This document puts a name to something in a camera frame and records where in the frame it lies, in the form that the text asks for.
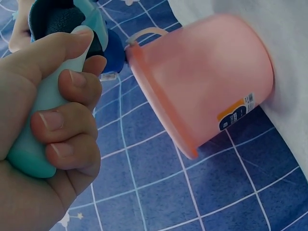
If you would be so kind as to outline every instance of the white cloth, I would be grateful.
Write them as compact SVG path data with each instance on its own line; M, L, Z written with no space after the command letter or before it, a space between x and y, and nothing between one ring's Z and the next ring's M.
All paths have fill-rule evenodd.
M308 1L168 1L182 25L213 13L232 13L259 34L275 68L275 91L262 108L308 179Z

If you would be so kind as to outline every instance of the pink plastic cup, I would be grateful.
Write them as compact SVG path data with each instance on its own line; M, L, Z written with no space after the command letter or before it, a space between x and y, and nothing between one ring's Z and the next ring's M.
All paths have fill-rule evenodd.
M134 42L148 32L162 37L142 47ZM232 15L214 15L171 33L149 28L129 43L126 53L137 82L190 159L273 89L267 50L252 28Z

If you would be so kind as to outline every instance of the fingernail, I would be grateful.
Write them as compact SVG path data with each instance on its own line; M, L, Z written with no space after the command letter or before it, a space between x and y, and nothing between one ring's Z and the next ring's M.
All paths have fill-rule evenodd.
M76 35L81 35L81 36L88 36L88 35L92 34L93 32L87 26L79 26L79 27L75 28L72 33L76 34Z
M86 85L87 83L86 78L81 73L71 70L69 71L69 73L71 75L71 79L75 87L81 88Z
M74 153L73 147L67 143L52 143L51 146L60 158L68 157Z
M40 112L39 115L49 131L58 130L63 126L64 118L59 112Z

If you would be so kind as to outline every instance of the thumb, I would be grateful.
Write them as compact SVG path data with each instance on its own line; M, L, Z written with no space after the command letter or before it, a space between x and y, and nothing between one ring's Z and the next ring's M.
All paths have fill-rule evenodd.
M48 35L1 59L0 70L23 76L37 86L64 61L82 55L93 37L93 31L87 26L77 27L72 34Z

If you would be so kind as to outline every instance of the blue checkered bedsheet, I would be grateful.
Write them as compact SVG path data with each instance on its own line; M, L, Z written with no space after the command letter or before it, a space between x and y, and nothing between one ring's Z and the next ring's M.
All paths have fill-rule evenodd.
M123 42L150 26L181 26L167 0L98 5ZM16 9L14 0L0 0L2 57L10 54ZM101 171L52 231L308 230L307 181L260 108L200 147L191 161L167 135L128 66L103 88L94 112Z

